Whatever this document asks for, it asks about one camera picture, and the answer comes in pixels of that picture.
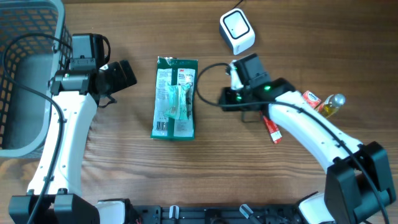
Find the red toothpaste tube box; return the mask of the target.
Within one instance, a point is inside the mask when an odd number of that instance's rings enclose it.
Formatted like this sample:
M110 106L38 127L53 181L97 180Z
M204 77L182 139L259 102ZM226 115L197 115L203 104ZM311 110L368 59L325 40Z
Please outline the red toothpaste tube box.
M282 135L280 133L280 130L278 126L271 120L269 120L263 113L261 113L261 118L265 124L265 127L268 130L270 139L274 144L278 144L282 140Z

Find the red tissue pack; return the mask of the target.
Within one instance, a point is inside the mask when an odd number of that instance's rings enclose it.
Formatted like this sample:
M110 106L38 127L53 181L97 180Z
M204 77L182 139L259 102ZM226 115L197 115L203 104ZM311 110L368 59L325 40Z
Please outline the red tissue pack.
M322 100L317 97L314 93L311 91L306 91L302 94L304 100L313 108L315 109L321 102Z

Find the yellow oil bottle grey cap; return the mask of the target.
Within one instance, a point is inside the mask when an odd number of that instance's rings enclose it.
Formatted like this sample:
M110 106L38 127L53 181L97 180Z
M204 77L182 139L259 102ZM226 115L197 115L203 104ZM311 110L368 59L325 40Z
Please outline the yellow oil bottle grey cap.
M321 103L316 110L325 118L329 118L335 114L346 102L343 94L338 93L330 95L323 103Z

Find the light green wipes packet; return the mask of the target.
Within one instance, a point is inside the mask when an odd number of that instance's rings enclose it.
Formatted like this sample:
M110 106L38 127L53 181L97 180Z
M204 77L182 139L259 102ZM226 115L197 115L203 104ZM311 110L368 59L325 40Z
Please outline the light green wipes packet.
M189 93L192 83L184 85L167 85L168 107L165 115L176 120L188 120L190 109L188 108Z

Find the green glove package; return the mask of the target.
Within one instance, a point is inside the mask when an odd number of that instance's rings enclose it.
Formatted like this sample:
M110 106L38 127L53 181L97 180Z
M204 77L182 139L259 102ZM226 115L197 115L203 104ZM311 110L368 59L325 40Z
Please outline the green glove package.
M194 96L198 75L198 61L178 59L173 57L159 57L157 59L157 72L155 79L155 103L152 132L154 139L167 139L172 141L189 141L195 138ZM168 118L165 110L169 99L167 85L184 85L192 83L189 93L188 120Z

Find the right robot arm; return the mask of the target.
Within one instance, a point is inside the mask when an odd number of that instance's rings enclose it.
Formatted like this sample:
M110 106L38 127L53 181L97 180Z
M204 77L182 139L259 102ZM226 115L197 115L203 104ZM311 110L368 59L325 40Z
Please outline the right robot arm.
M261 111L288 131L326 173L325 190L299 203L307 223L362 223L396 201L386 150L345 134L315 111L284 78L271 80L257 54L227 65L225 111Z

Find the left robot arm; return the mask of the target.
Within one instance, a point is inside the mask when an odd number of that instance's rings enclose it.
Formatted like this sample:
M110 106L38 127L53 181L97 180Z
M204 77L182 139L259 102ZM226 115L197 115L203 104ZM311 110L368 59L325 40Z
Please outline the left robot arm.
M137 83L126 60L111 63L109 40L99 34L72 37L72 57L50 81L50 125L39 168L25 196L13 196L14 223L127 223L136 212L128 199L81 197L81 164L90 124L103 97Z

